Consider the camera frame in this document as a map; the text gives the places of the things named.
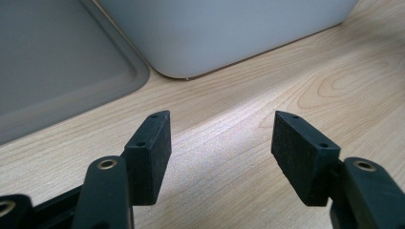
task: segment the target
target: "wooden table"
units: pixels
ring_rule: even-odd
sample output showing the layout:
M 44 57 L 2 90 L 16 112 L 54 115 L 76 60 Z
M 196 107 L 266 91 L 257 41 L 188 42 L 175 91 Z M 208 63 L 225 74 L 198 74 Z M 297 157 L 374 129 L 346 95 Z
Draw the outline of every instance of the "wooden table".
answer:
M 137 228 L 330 228 L 329 207 L 304 206 L 270 152 L 274 112 L 302 116 L 342 159 L 373 160 L 405 189 L 405 1 L 360 1 L 339 26 L 194 80 L 152 70 L 139 91 L 2 145 L 0 195 L 36 205 L 80 185 L 161 110 L 173 154 Z

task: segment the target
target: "wooden table surface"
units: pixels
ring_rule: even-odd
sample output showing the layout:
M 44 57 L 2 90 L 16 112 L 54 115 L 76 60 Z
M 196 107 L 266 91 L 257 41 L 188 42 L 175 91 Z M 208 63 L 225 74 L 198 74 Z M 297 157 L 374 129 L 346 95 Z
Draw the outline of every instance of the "wooden table surface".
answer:
M 405 1 L 362 0 L 332 29 L 185 81 L 152 70 L 122 99 L 0 147 L 0 195 L 36 205 L 83 182 L 146 116 L 169 110 L 173 153 L 137 228 L 331 228 L 270 152 L 274 112 L 300 115 L 405 189 Z

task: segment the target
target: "gray plastic tray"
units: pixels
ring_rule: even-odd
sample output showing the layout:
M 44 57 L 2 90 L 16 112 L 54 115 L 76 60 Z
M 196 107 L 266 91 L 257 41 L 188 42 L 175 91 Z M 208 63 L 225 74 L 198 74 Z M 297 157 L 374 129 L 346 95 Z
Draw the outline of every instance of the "gray plastic tray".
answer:
M 142 87 L 149 69 L 91 0 L 0 1 L 0 144 Z

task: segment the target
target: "black plastic part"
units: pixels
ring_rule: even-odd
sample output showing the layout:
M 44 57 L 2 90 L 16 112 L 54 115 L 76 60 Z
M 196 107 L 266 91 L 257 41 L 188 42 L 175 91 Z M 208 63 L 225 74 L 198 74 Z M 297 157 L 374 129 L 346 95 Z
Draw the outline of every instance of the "black plastic part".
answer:
M 335 202 L 330 208 L 330 221 L 334 229 L 356 229 L 357 223 L 352 211 L 344 211 Z
M 307 206 L 325 206 L 332 183 L 329 170 L 340 147 L 302 117 L 277 111 L 271 152 L 299 198 Z
M 32 203 L 24 195 L 0 197 L 0 225 L 2 229 L 26 229 L 34 225 Z
M 342 184 L 357 228 L 405 228 L 405 195 L 383 167 L 349 157 Z
M 125 160 L 106 156 L 87 170 L 72 228 L 133 228 Z
M 71 228 L 81 186 L 33 208 L 37 229 Z
M 170 113 L 149 115 L 121 155 L 127 162 L 132 205 L 156 203 L 171 153 Z

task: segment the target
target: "white container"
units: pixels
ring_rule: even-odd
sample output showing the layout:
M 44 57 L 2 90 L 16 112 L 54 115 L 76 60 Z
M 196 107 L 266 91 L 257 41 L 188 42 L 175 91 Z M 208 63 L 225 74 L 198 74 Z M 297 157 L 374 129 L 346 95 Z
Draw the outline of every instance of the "white container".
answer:
M 357 0 L 99 0 L 158 72 L 186 78 L 341 23 Z

